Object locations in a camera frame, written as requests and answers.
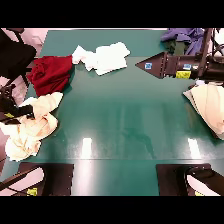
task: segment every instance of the black chair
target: black chair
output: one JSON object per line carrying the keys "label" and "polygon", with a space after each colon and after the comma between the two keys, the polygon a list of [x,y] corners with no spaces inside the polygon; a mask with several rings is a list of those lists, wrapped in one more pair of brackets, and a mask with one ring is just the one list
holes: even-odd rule
{"label": "black chair", "polygon": [[26,72],[30,72],[31,68],[27,66],[34,60],[36,49],[23,43],[20,34],[24,32],[24,28],[6,29],[13,31],[19,42],[11,40],[0,28],[0,77],[10,79],[6,83],[7,86],[21,75],[28,87]]}

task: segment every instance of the teal tabletop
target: teal tabletop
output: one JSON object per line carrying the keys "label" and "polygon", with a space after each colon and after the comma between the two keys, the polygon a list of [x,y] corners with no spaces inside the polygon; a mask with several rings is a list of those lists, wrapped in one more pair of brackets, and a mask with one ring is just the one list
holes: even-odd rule
{"label": "teal tabletop", "polygon": [[[84,64],[53,112],[57,129],[26,162],[74,163],[72,195],[159,195],[155,165],[208,162],[224,175],[224,143],[183,96],[193,80],[157,79],[135,66],[164,50],[159,30],[49,31],[41,56],[123,42],[127,68],[98,76]],[[30,85],[28,97],[35,97]],[[7,159],[0,180],[19,163]]]}

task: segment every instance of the purple cloth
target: purple cloth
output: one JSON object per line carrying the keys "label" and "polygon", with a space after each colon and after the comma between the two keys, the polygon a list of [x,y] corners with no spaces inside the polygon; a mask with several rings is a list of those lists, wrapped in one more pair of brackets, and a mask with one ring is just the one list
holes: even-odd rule
{"label": "purple cloth", "polygon": [[201,49],[204,31],[201,28],[169,28],[161,41],[176,40],[190,43],[185,54],[195,55]]}

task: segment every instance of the dark red towel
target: dark red towel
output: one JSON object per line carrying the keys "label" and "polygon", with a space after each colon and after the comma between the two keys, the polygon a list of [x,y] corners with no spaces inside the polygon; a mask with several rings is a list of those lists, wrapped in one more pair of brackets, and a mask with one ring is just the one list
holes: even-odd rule
{"label": "dark red towel", "polygon": [[61,92],[69,81],[72,55],[66,57],[44,56],[34,61],[35,66],[27,76],[34,85],[37,96]]}

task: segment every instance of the blue sticker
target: blue sticker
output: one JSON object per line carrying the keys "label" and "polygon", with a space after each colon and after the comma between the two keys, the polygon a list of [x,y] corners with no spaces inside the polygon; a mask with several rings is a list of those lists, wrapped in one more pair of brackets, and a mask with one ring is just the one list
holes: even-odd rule
{"label": "blue sticker", "polygon": [[145,63],[145,69],[151,69],[152,63]]}
{"label": "blue sticker", "polygon": [[191,65],[190,64],[184,64],[183,69],[185,69],[185,70],[191,70]]}

